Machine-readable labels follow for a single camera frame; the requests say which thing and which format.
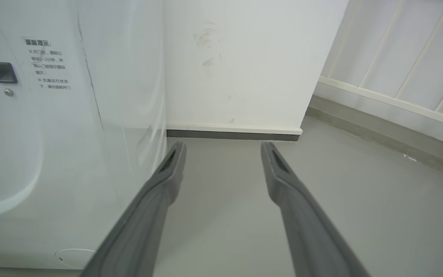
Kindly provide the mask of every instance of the white appliance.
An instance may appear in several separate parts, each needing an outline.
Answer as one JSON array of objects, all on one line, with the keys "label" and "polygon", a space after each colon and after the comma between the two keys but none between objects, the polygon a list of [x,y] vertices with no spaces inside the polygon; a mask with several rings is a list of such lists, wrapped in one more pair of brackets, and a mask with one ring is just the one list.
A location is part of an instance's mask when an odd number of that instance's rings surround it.
[{"label": "white appliance", "polygon": [[165,154],[163,1],[0,0],[0,81],[0,267],[83,268]]}]

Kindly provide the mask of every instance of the dark gray baseboard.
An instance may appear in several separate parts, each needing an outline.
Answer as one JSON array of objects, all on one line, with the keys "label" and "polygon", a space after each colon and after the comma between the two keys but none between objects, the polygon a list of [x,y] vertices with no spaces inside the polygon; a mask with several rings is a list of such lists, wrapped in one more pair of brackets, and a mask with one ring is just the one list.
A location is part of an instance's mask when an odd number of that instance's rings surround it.
[{"label": "dark gray baseboard", "polygon": [[306,116],[443,172],[443,142],[433,137],[317,96],[312,97]]},{"label": "dark gray baseboard", "polygon": [[296,142],[299,135],[283,135],[281,133],[235,133],[235,132],[208,132],[167,130],[167,137],[197,137],[200,139],[223,139],[223,140],[285,140]]}]

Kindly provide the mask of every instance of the gray floor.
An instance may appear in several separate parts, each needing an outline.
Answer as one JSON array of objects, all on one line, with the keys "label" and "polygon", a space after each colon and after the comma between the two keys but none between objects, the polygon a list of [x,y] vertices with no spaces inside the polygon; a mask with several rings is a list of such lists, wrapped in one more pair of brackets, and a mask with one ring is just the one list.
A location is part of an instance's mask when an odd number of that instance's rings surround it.
[{"label": "gray floor", "polygon": [[[276,142],[372,276],[443,276],[443,173],[305,118],[298,142]],[[260,142],[186,142],[185,177],[169,209],[155,277],[293,276]],[[26,270],[6,276],[37,276]],[[77,272],[38,276],[73,276]]]}]

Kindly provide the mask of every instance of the white baseboard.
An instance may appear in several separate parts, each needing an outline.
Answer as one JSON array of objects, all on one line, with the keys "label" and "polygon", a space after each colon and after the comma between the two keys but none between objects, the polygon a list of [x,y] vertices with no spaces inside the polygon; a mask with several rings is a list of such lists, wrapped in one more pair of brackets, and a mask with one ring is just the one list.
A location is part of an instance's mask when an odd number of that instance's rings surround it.
[{"label": "white baseboard", "polygon": [[167,130],[231,132],[231,133],[277,133],[281,135],[302,135],[301,128],[261,128],[250,126],[209,126],[189,124],[167,124]]}]

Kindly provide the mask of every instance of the sticker label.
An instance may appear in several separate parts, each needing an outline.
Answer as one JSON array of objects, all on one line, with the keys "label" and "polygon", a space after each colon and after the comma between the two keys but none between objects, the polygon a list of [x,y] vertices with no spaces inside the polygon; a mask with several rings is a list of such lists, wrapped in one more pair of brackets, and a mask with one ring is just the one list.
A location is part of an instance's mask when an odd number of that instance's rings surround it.
[{"label": "sticker label", "polygon": [[23,37],[32,80],[41,91],[72,90],[65,53],[49,40]]}]

